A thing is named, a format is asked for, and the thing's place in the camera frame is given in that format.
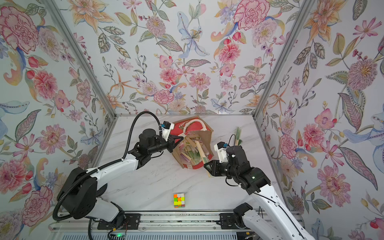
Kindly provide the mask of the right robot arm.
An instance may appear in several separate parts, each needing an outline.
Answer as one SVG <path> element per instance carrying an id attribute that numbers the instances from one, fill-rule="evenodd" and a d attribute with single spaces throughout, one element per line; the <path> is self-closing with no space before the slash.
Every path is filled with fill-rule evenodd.
<path id="1" fill-rule="evenodd" d="M 234 208 L 232 214 L 221 215 L 223 229 L 249 229 L 263 240 L 313 239 L 279 198 L 266 174 L 259 168 L 251 167 L 241 146 L 220 142 L 214 149 L 218 160 L 206 163 L 204 168 L 213 177 L 234 180 L 271 218 L 271 222 L 267 222 L 257 208 L 242 203 Z"/>

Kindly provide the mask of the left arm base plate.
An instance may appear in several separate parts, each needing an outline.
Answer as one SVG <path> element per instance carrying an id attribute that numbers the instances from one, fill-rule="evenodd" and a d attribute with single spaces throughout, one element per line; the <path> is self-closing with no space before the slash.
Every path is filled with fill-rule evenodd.
<path id="1" fill-rule="evenodd" d="M 97 230 L 137 230 L 141 214 L 118 214 L 111 222 L 100 220 Z"/>

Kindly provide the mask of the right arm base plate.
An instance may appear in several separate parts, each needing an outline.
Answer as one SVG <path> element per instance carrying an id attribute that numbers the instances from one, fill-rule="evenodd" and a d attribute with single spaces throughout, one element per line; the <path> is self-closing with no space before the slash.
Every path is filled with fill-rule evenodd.
<path id="1" fill-rule="evenodd" d="M 239 230 L 239 226 L 235 221 L 234 213 L 220 213 L 219 220 L 216 224 L 221 227 L 222 230 Z"/>

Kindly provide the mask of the red burlap tote bag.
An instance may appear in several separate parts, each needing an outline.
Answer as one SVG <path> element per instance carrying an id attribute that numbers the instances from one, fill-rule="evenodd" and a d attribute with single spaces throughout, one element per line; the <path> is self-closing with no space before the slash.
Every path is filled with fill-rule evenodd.
<path id="1" fill-rule="evenodd" d="M 189 151 L 199 152 L 195 141 L 199 141 L 209 162 L 213 159 L 214 153 L 211 150 L 211 140 L 214 130 L 199 116 L 191 117 L 175 122 L 172 135 L 182 136 L 184 139 L 173 150 L 172 155 L 183 169 L 196 170 L 203 167 L 202 159 L 194 165 L 189 157 Z"/>

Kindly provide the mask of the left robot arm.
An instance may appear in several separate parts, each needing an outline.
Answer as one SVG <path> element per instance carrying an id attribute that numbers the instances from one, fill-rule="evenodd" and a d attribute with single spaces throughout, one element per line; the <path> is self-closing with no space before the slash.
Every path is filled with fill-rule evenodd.
<path id="1" fill-rule="evenodd" d="M 69 218 L 89 218 L 121 222 L 124 219 L 124 210 L 101 198 L 108 184 L 123 174 L 142 168 L 155 153 L 172 153 L 182 140 L 182 136 L 171 135 L 169 130 L 157 135 L 155 130 L 146 129 L 126 156 L 96 168 L 72 170 L 58 194 L 53 219 L 63 221 Z"/>

